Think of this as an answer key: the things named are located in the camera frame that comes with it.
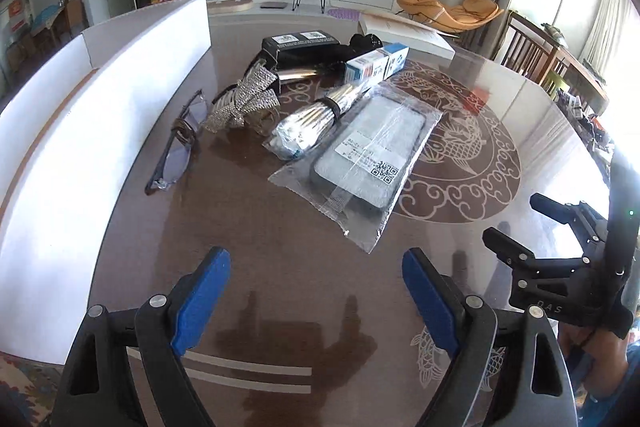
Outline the person right hand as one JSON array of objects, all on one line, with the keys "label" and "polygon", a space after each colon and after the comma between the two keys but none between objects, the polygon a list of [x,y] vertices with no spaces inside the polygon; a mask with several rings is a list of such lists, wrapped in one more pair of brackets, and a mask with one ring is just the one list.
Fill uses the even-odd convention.
[{"label": "person right hand", "polygon": [[584,379],[584,387],[590,395],[604,399],[616,392],[628,369],[628,338],[620,339],[607,329],[560,323],[558,340],[566,357],[574,347],[581,347],[593,358]]}]

